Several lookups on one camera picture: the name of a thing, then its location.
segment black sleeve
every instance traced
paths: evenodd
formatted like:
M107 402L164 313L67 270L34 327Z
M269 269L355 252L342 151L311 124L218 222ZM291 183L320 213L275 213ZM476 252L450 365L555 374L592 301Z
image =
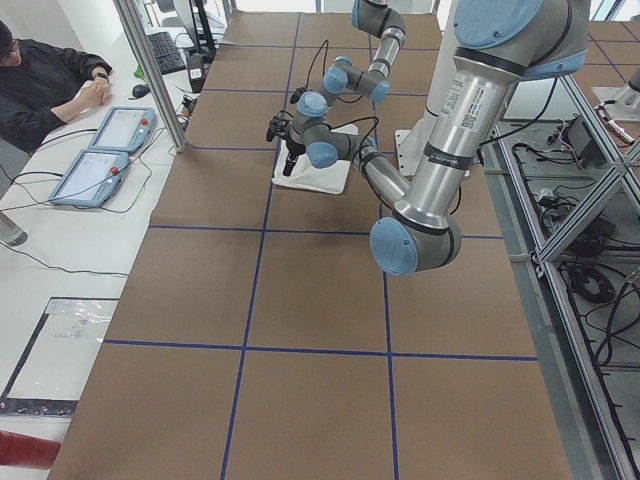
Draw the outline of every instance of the black sleeve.
M98 66L103 67L107 73L111 72L111 66L98 55L79 52L73 48L50 48L53 49L53 52L60 61L73 72L79 80L93 80L91 72Z
M49 132L63 125L48 108L33 111L0 95L0 137L20 150L33 152Z

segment black shirt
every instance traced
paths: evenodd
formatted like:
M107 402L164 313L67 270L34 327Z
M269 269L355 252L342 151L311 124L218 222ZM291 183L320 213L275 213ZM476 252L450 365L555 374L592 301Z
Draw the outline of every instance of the black shirt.
M97 55L20 40L22 63L0 67L0 137L32 152L65 124L51 108L76 96L97 66L111 67Z

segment black hair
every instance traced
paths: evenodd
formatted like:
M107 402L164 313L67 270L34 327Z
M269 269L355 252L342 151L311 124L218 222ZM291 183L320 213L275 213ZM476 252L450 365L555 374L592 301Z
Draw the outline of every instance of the black hair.
M2 20L0 20L0 57L9 55L13 43L13 34Z

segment red object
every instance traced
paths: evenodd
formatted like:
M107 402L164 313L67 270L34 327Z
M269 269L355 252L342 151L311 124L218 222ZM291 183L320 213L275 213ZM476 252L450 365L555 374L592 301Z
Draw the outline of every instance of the red object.
M60 443L0 430L0 465L46 470L60 450Z

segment black mouse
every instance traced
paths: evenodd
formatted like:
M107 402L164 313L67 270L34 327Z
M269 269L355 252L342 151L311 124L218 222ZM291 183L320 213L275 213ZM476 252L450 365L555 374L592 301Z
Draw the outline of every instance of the black mouse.
M138 85L133 86L133 90L131 90L131 95L133 96L133 98L142 98L150 91L151 89L149 88L149 85L144 83L139 83Z

